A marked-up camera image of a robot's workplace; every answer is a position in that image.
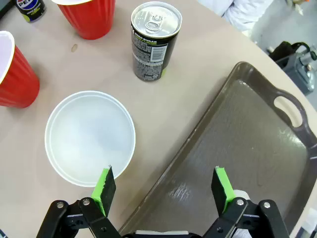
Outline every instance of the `red plastic cup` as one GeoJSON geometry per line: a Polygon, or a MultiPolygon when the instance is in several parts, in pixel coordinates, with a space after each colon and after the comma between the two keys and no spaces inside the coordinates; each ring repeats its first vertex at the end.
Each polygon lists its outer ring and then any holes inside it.
{"type": "Polygon", "coordinates": [[[39,80],[12,34],[0,31],[0,106],[25,108],[34,102],[39,89],[39,80]]]}
{"type": "Polygon", "coordinates": [[[87,40],[104,36],[111,29],[115,0],[52,0],[75,28],[87,40]]]}

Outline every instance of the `beige tabletop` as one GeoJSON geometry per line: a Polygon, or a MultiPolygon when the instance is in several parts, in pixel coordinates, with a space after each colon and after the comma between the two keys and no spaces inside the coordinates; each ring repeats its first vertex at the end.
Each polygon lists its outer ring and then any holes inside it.
{"type": "Polygon", "coordinates": [[[48,117],[72,93],[111,94],[134,121],[135,153],[116,180],[109,215],[117,228],[166,169],[239,61],[253,64],[276,87],[296,96],[317,134],[316,111],[284,72],[248,38],[193,0],[168,1],[182,13],[183,24],[165,76],[153,83],[138,79],[131,69],[130,16],[142,2],[117,0],[111,31],[94,41],[81,39],[50,0],[45,1],[46,14],[35,23],[25,22],[16,8],[0,20],[0,30],[13,34],[41,84],[30,107],[0,107],[0,228],[10,238],[34,238],[52,201],[72,203],[92,192],[62,179],[45,153],[48,117]],[[72,52],[74,44],[78,47],[72,52]]]}

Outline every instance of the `tray handle hole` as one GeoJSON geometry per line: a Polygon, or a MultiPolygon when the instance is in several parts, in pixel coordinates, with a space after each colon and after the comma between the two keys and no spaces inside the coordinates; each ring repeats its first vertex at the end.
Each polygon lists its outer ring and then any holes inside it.
{"type": "Polygon", "coordinates": [[[288,115],[293,127],[299,127],[303,123],[301,113],[290,100],[278,96],[274,99],[274,105],[288,115]]]}

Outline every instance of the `gray floor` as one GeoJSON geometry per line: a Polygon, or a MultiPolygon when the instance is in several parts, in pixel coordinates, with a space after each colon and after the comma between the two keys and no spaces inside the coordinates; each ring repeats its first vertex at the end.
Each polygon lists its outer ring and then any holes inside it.
{"type": "MultiPolygon", "coordinates": [[[[274,0],[254,26],[251,39],[264,51],[269,46],[275,48],[282,41],[317,45],[317,0],[310,0],[301,7],[304,16],[289,7],[286,0],[274,0]]],[[[317,89],[307,98],[317,110],[317,89]]]]}

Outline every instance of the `brown tray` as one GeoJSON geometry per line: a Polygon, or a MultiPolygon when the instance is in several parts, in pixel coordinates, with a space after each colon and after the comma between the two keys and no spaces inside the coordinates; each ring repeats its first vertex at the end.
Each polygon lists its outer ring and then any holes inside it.
{"type": "Polygon", "coordinates": [[[240,62],[120,232],[203,235],[218,217],[211,192],[215,166],[225,167],[233,188],[248,192],[254,203],[274,200],[291,232],[316,181],[316,156],[317,139],[301,103],[240,62]],[[274,105],[278,96],[297,107],[301,126],[293,127],[274,105]]]}

